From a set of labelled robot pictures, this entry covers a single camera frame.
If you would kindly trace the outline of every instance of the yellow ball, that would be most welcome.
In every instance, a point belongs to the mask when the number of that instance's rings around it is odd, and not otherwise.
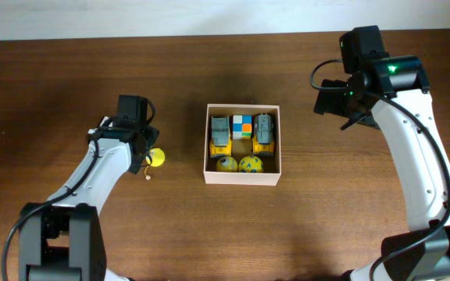
[[[246,156],[239,163],[241,173],[263,173],[263,162],[256,156]]]
[[[235,161],[234,158],[230,156],[225,156],[220,158],[216,163],[216,171],[217,172],[229,172],[234,173],[238,170],[238,162]]]
[[[145,161],[152,167],[159,167],[164,163],[164,160],[166,159],[166,156],[164,155],[164,151],[161,148],[153,148],[149,152],[150,157],[152,158],[152,161],[150,161],[150,158],[147,156],[145,157]]]

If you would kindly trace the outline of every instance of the brown wood surface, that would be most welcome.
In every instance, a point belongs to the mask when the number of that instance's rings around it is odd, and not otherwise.
[[[0,42],[0,255],[20,209],[55,192],[83,158],[85,134],[118,94],[157,107],[166,163],[126,174],[100,215],[109,267],[138,280],[275,280],[340,275],[407,231],[383,134],[345,132],[313,113],[309,73],[339,58],[341,33]],[[418,55],[450,158],[450,30],[383,32],[392,55]],[[345,78],[341,66],[318,75]],[[279,105],[276,187],[206,186],[208,103]],[[9,256],[16,280],[17,239]]]

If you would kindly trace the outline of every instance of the rubik's cube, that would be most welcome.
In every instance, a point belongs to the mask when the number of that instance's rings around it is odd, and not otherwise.
[[[251,140],[253,118],[251,116],[234,116],[232,120],[232,138],[234,140]]]

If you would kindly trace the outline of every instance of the yellow toy car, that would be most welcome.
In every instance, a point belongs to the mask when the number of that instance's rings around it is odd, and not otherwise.
[[[252,146],[254,155],[272,156],[275,150],[275,141],[272,138],[269,144],[259,144],[258,137],[255,135],[252,139]]]
[[[226,146],[217,146],[215,141],[211,138],[209,142],[209,156],[211,158],[220,158],[223,156],[232,156],[232,139],[228,139]]]
[[[212,117],[209,157],[222,158],[223,156],[232,156],[229,119],[228,117]]]
[[[273,155],[275,150],[273,122],[272,117],[267,114],[260,114],[255,117],[255,136],[252,138],[252,150],[254,155]]]

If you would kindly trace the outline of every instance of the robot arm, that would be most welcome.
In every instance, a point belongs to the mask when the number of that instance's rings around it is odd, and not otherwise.
[[[416,115],[428,128],[447,162],[431,107],[430,93],[400,91],[394,101]],[[432,220],[441,220],[447,200],[444,177],[430,143],[414,122],[396,108],[379,101],[371,109],[394,159],[402,185],[409,231],[428,229]],[[446,223],[450,226],[450,217]]]
[[[348,271],[343,280],[368,281],[371,275],[378,281],[450,277],[450,184],[445,181],[445,173],[450,178],[450,165],[435,126],[421,61],[413,56],[390,58],[377,27],[355,28],[340,38],[340,46],[342,60],[323,62],[312,73],[312,85],[320,90],[314,112],[348,117],[342,130],[360,123],[383,131],[401,181],[411,231],[385,238],[381,254],[387,258]],[[315,71],[329,62],[343,62],[350,78],[314,85]],[[421,130],[416,120],[398,109],[401,106],[426,128]],[[377,267],[372,273],[373,265]]]
[[[393,100],[413,112],[421,123],[428,128],[447,161],[447,155],[441,145],[441,139],[435,126],[430,93],[424,94],[421,90],[400,91]],[[409,230],[414,232],[429,229],[430,222],[441,220],[445,213],[445,202],[447,200],[445,181],[441,175],[438,159],[425,136],[418,131],[414,122],[402,112],[382,101],[377,102],[371,112],[387,140],[394,159],[405,198]],[[446,226],[450,226],[450,216]],[[407,276],[407,272],[412,273],[408,277],[411,275],[422,276],[422,280],[430,277],[431,279],[440,279],[450,276],[450,257],[446,255],[449,251],[449,238],[444,237],[442,240],[444,243],[437,248],[432,247],[433,242],[430,242],[430,245],[426,244],[425,250],[428,250],[429,254],[423,256],[433,259],[429,264],[425,261],[422,264],[416,261],[418,265],[416,271],[404,267],[403,264],[401,269],[398,270],[397,263],[393,262],[388,263],[389,269],[386,270],[382,264],[374,273],[375,280],[400,280],[403,276]],[[350,280],[369,280],[372,264],[354,270],[349,276]]]
[[[43,204],[23,208],[21,217],[33,215],[20,227],[20,281],[129,280],[106,268],[98,214],[117,180],[126,171],[139,171],[159,135],[149,126],[148,105],[153,117],[155,109],[146,98],[120,96],[117,115],[89,130],[92,141],[83,161],[47,202],[65,198],[39,212],[33,211]],[[48,245],[48,239],[64,233],[69,234],[68,247]]]
[[[130,168],[131,152],[128,143],[123,143],[116,139],[102,138],[98,140],[98,147],[99,159],[88,178],[77,188],[77,191],[72,196],[54,203],[53,206],[76,207],[78,204],[85,203],[89,206],[95,206],[97,213],[100,215],[100,211],[117,180]],[[63,187],[60,187],[59,190],[50,196],[48,201],[65,194],[84,175],[86,169],[93,161],[94,151],[95,146],[93,143],[90,143],[83,161],[81,161]]]

